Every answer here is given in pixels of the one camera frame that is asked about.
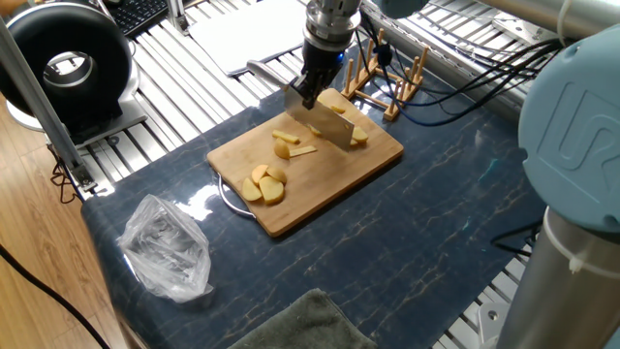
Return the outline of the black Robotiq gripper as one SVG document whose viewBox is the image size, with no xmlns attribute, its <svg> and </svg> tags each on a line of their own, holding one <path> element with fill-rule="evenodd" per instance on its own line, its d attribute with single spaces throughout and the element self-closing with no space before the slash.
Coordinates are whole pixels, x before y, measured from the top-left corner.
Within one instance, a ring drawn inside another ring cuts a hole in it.
<svg viewBox="0 0 620 349">
<path fill-rule="evenodd" d="M 303 74 L 294 78 L 289 84 L 289 106 L 312 110 L 317 96 L 330 86 L 342 68 L 344 51 L 317 48 L 311 42 L 305 41 L 302 57 L 304 60 Z M 314 75 L 317 78 L 317 85 L 309 77 Z"/>
</svg>

